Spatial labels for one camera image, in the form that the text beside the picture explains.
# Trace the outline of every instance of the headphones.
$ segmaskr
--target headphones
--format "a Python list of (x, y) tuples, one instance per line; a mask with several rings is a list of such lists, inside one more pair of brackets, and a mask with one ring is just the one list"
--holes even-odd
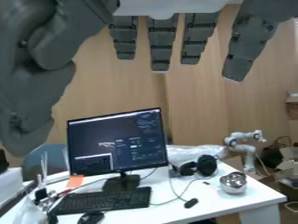
[(207, 177), (211, 176), (216, 170), (216, 160), (210, 155), (202, 155), (198, 158), (196, 163), (188, 162), (183, 164), (178, 170), (175, 171), (179, 173), (180, 176), (192, 176), (196, 172), (200, 176)]

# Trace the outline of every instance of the black keyboard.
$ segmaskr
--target black keyboard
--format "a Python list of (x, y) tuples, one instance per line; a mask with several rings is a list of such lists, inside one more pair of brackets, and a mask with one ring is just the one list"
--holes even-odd
[(146, 208), (148, 207), (150, 194), (150, 187), (141, 187), (133, 191), (73, 193), (63, 197), (54, 207), (53, 213), (66, 215), (93, 211)]

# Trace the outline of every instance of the monitor screen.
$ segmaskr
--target monitor screen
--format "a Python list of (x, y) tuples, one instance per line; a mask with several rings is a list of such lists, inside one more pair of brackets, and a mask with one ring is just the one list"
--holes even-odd
[(67, 121), (71, 175), (167, 165), (160, 109)]

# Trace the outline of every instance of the computer mouse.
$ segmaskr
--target computer mouse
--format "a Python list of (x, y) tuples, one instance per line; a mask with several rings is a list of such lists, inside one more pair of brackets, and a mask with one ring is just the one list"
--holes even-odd
[(77, 224), (95, 224), (103, 219), (103, 217), (105, 215), (99, 211), (87, 212), (81, 216)]

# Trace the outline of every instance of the table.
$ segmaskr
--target table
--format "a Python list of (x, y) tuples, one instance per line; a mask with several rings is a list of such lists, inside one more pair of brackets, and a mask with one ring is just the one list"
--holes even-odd
[[(151, 169), (133, 171), (133, 174), (146, 176)], [(168, 185), (167, 167), (158, 168), (155, 172), (141, 181), (141, 186), (151, 187), (151, 203), (158, 204), (172, 198), (175, 198)], [(219, 217), (227, 214), (239, 213), (242, 224), (279, 224), (279, 210), (278, 203), (286, 201), (286, 196), (264, 186), (252, 178), (247, 177), (247, 190), (243, 195), (232, 196), (227, 195), (219, 189), (219, 177), (235, 171), (224, 163), (218, 163), (218, 173), (207, 180), (198, 180), (191, 183), (183, 199), (188, 200), (196, 198), (198, 204), (190, 208), (183, 208), (183, 202), (175, 200), (171, 203), (159, 206), (150, 206), (145, 209), (131, 209), (121, 211), (110, 211), (105, 213), (105, 218), (101, 224), (154, 224), (154, 223), (174, 223), (183, 224), (192, 221), (199, 221), (212, 217)], [(99, 180), (111, 175), (101, 175), (85, 178), (85, 183), (94, 180)], [(179, 194), (188, 182), (195, 177), (179, 177), (171, 180), (175, 192)], [(78, 192), (89, 192), (98, 190), (103, 181), (98, 181), (95, 184), (81, 189)], [(58, 182), (47, 186), (49, 190), (57, 192), (65, 190), (66, 181)], [(23, 200), (11, 208), (11, 210), (2, 216), (0, 224), (11, 223), (13, 217), (18, 211)], [(58, 216), (58, 223), (77, 223), (78, 215)]]

